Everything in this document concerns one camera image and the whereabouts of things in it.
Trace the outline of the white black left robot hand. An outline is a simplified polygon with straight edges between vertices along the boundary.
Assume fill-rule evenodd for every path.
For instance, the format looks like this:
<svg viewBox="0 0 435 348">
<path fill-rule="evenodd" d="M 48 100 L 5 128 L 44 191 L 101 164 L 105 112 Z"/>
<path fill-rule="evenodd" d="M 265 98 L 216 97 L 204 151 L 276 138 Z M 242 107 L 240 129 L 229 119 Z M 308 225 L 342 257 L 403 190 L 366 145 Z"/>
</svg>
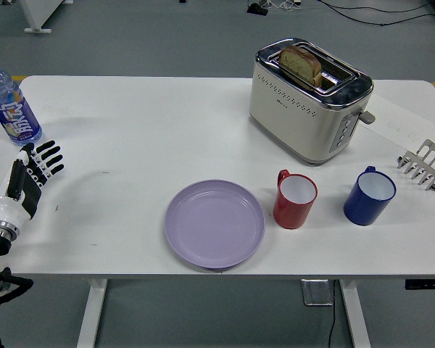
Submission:
<svg viewBox="0 0 435 348">
<path fill-rule="evenodd" d="M 24 145 L 0 185 L 0 221 L 19 228 L 37 212 L 43 187 L 63 170 L 60 146 L 54 140 Z"/>
</svg>

